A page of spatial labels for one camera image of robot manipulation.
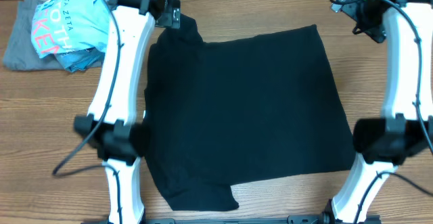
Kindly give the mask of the black t-shirt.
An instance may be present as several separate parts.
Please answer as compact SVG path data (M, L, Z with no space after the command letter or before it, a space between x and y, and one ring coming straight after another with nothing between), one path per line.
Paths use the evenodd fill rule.
M173 210L235 210L233 185L355 158L315 25L207 43L183 16L150 47L144 95L145 160Z

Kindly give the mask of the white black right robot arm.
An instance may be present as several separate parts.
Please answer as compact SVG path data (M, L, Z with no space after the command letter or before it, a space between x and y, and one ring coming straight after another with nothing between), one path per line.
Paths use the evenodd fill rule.
M432 0L330 0L334 12L387 44L387 81L379 118L358 120L356 151L342 189L320 223L379 223L367 214L387 178L405 160L432 147Z

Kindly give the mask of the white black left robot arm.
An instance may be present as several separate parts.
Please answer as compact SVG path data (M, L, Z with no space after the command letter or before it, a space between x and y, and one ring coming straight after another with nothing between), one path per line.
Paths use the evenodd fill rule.
M106 223L145 223L139 172L143 151L133 141L139 129L137 90L145 51L156 27L180 26L179 0L108 0L108 46L97 91L74 129L96 149L106 172L110 214Z

